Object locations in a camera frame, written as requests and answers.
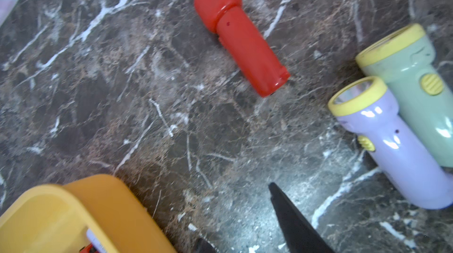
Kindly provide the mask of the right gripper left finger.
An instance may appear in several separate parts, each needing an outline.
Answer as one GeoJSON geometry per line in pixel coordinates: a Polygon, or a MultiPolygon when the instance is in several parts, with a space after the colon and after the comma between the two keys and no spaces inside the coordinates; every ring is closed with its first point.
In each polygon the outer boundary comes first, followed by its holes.
{"type": "Polygon", "coordinates": [[[195,253],[216,253],[216,249],[203,238],[198,238],[195,243],[195,253]]]}

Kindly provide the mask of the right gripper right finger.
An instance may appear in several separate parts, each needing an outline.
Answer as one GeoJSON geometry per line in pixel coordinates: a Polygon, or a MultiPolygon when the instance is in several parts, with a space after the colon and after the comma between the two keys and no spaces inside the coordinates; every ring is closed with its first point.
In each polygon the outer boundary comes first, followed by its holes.
{"type": "Polygon", "coordinates": [[[276,183],[270,183],[268,188],[279,226],[291,253],[335,252],[276,183]]]}

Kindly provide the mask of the purple flashlight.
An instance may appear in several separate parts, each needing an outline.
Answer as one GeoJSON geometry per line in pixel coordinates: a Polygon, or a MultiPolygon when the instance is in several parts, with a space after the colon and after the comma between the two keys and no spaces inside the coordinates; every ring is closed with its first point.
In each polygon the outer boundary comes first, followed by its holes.
{"type": "Polygon", "coordinates": [[[398,102],[376,76],[359,79],[334,94],[332,115],[357,141],[400,194],[423,209],[453,203],[453,177],[431,156],[399,116],[398,102]]]}

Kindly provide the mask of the yellow plastic tray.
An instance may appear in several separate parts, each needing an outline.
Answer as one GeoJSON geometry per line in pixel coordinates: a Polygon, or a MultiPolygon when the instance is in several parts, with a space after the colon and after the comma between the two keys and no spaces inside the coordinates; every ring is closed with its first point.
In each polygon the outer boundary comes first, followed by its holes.
{"type": "Polygon", "coordinates": [[[101,174],[23,193],[1,216],[1,252],[77,253],[88,231],[108,253],[176,251],[132,191],[101,174]]]}

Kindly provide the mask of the pale green flashlight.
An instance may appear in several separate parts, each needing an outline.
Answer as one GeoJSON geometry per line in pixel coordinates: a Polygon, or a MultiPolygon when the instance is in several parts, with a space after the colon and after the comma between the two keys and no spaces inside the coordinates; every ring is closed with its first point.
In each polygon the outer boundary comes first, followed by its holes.
{"type": "Polygon", "coordinates": [[[420,24],[410,24],[361,51],[356,63],[380,77],[399,114],[443,167],[453,165],[453,93],[433,67],[435,48],[420,24]]]}

